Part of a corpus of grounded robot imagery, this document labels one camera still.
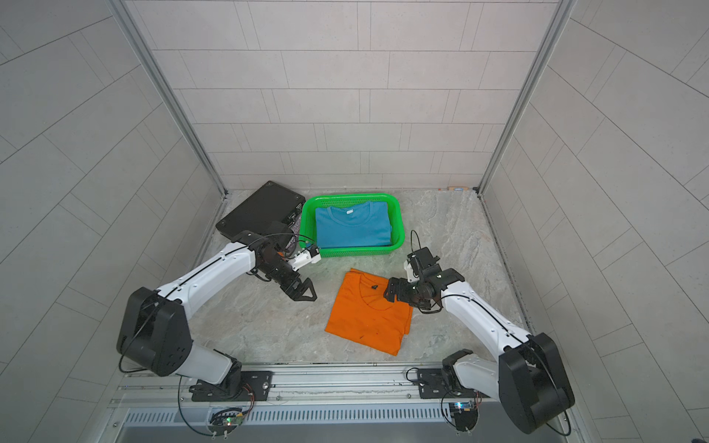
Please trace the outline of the green plastic basket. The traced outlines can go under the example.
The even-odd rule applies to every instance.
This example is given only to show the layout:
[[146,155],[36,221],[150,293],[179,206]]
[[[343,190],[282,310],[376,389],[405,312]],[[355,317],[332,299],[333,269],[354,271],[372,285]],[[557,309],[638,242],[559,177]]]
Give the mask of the green plastic basket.
[[[315,209],[326,207],[349,208],[366,201],[383,201],[388,205],[388,212],[391,221],[391,245],[387,247],[350,247],[350,248],[324,248],[317,243],[317,230],[315,221]],[[356,256],[376,256],[388,255],[401,247],[404,243],[404,221],[401,212],[401,205],[397,198],[386,193],[369,194],[343,194],[319,196],[309,199],[302,212],[300,223],[300,239],[315,244],[321,250],[324,258],[335,257],[356,257]]]

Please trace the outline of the orange t-shirt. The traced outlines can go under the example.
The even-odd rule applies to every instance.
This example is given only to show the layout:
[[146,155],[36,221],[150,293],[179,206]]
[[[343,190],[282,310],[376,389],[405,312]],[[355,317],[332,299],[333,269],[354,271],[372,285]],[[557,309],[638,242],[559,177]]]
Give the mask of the orange t-shirt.
[[345,273],[325,332],[396,356],[410,332],[413,308],[387,301],[388,283],[358,269]]

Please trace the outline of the blue t-shirt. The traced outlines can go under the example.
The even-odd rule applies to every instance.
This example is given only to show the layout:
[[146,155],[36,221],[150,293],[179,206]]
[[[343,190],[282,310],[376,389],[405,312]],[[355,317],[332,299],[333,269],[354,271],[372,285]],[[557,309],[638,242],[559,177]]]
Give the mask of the blue t-shirt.
[[315,209],[317,243],[324,248],[387,247],[391,221],[383,201],[366,201],[349,208]]

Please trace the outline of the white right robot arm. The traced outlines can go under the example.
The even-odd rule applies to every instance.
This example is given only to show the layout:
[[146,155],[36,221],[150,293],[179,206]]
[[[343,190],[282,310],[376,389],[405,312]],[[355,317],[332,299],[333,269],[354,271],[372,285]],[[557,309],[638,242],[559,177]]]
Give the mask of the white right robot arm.
[[468,389],[498,401],[524,434],[546,426],[575,404],[575,396],[559,349],[548,334],[531,334],[515,326],[454,269],[426,278],[409,275],[389,279],[384,298],[404,302],[423,313],[446,311],[480,339],[494,360],[469,350],[444,360],[443,374],[453,393]]

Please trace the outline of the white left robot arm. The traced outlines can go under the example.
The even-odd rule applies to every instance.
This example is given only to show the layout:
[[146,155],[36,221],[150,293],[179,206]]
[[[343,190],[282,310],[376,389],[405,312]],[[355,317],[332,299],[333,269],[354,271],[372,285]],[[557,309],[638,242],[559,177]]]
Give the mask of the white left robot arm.
[[195,344],[189,321],[232,281],[257,272],[295,302],[316,300],[312,281],[302,279],[299,271],[321,260],[318,246],[307,238],[293,258],[280,248],[298,238],[294,233],[261,236],[244,231],[186,275],[155,290],[136,290],[127,301],[118,354],[159,377],[195,378],[228,398],[236,397],[243,389],[240,362]]

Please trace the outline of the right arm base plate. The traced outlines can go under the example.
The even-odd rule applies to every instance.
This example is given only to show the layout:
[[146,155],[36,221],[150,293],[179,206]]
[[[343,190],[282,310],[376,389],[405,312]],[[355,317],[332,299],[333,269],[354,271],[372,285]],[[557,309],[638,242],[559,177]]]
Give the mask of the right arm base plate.
[[410,368],[405,377],[417,387],[422,400],[474,399],[478,396],[475,389],[451,387],[446,381],[443,370],[434,368]]

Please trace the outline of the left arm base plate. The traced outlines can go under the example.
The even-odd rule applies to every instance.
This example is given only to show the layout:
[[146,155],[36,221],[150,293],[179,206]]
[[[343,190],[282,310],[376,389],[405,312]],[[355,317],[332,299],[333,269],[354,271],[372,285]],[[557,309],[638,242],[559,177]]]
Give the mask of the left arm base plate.
[[230,374],[218,384],[198,380],[189,387],[192,402],[265,402],[268,399],[273,371],[243,371]]

